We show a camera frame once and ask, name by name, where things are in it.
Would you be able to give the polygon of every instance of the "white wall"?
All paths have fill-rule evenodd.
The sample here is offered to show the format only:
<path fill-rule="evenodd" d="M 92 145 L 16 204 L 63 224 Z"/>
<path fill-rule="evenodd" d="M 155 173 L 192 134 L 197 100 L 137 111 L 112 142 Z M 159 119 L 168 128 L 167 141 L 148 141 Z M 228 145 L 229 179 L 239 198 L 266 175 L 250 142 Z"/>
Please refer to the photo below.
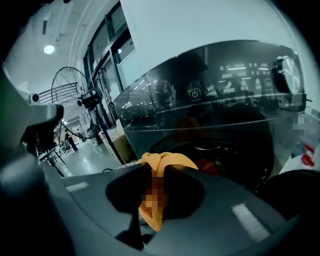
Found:
<path fill-rule="evenodd" d="M 319 71 L 299 34 L 265 0 L 120 0 L 140 60 L 135 79 L 190 49 L 230 40 L 258 40 L 296 50 L 303 66 L 309 106 L 320 111 Z M 122 76 L 134 75 L 122 67 Z"/>

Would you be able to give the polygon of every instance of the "ceiling light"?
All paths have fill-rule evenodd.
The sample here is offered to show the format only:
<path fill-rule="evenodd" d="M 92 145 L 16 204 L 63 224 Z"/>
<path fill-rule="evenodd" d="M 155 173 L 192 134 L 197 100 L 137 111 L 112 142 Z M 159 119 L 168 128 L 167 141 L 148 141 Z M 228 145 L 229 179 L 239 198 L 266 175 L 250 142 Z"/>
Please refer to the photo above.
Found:
<path fill-rule="evenodd" d="M 246 67 L 233 67 L 233 68 L 229 68 L 228 70 L 245 70 Z"/>
<path fill-rule="evenodd" d="M 55 51 L 55 47 L 53 45 L 47 45 L 43 51 L 45 54 L 52 54 Z"/>

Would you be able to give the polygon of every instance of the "glass window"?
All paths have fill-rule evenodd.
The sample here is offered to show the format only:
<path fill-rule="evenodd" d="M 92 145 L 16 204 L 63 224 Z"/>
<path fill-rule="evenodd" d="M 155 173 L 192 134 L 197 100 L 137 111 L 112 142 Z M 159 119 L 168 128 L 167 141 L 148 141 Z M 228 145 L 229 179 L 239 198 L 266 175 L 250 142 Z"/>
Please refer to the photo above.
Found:
<path fill-rule="evenodd" d="M 118 49 L 118 62 L 122 62 L 132 51 L 135 49 L 134 42 L 132 38 L 128 39 L 119 49 Z"/>
<path fill-rule="evenodd" d="M 108 63 L 105 65 L 105 79 L 107 86 L 110 88 L 110 98 L 112 101 L 115 100 L 115 98 L 120 94 L 116 73 L 112 67 L 111 61 L 108 61 Z"/>
<path fill-rule="evenodd" d="M 102 52 L 108 45 L 108 33 L 107 33 L 107 25 L 103 22 L 103 26 L 101 27 L 100 31 L 96 35 L 92 43 L 92 50 L 93 50 L 93 59 L 95 62 L 94 67 L 98 64 L 99 59 L 101 57 Z"/>
<path fill-rule="evenodd" d="M 117 31 L 122 27 L 122 25 L 126 23 L 124 11 L 122 10 L 121 6 L 111 14 L 111 20 L 114 33 L 117 33 Z"/>
<path fill-rule="evenodd" d="M 87 80 L 90 77 L 89 65 L 88 65 L 88 51 L 83 58 L 84 75 Z"/>
<path fill-rule="evenodd" d="M 100 108 L 98 107 L 98 110 L 99 110 L 99 113 L 101 115 L 101 117 L 103 117 L 103 119 L 105 120 L 108 128 L 112 127 L 115 125 L 114 123 L 114 119 L 112 117 L 112 114 L 110 113 L 110 108 L 108 107 L 109 105 L 109 101 L 107 99 L 107 89 L 104 85 L 104 80 L 102 78 L 102 74 L 101 72 L 99 71 L 98 72 L 98 77 L 94 80 L 95 81 L 95 86 L 97 86 L 102 92 L 102 104 L 100 104 Z"/>

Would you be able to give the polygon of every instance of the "electric fan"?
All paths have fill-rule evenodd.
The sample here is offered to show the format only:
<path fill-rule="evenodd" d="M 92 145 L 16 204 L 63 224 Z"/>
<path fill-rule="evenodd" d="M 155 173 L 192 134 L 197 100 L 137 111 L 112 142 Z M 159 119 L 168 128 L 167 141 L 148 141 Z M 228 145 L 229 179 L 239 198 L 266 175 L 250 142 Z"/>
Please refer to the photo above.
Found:
<path fill-rule="evenodd" d="M 82 103 L 87 84 L 80 70 L 65 66 L 55 74 L 51 86 L 52 103 L 64 108 L 62 125 L 83 140 L 94 138 L 100 131 L 96 113 Z"/>
<path fill-rule="evenodd" d="M 63 105 L 62 125 L 73 135 L 81 139 L 91 139 L 102 130 L 107 143 L 123 165 L 124 161 L 109 137 L 107 125 L 99 111 L 102 92 L 92 84 L 88 87 L 89 84 L 80 70 L 70 66 L 61 68 L 52 81 L 52 103 Z"/>

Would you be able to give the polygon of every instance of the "yellow towel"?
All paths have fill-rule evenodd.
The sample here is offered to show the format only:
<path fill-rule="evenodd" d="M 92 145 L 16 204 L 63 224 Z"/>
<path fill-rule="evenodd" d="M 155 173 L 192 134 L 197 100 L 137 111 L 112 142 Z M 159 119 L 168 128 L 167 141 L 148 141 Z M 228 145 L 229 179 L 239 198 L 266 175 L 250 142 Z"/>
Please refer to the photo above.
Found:
<path fill-rule="evenodd" d="M 188 157 L 179 153 L 164 152 L 144 153 L 138 163 L 148 163 L 152 172 L 152 190 L 146 191 L 145 200 L 139 207 L 139 212 L 148 225 L 159 231 L 163 224 L 163 212 L 166 207 L 163 177 L 166 166 L 182 165 L 194 169 L 197 166 Z"/>

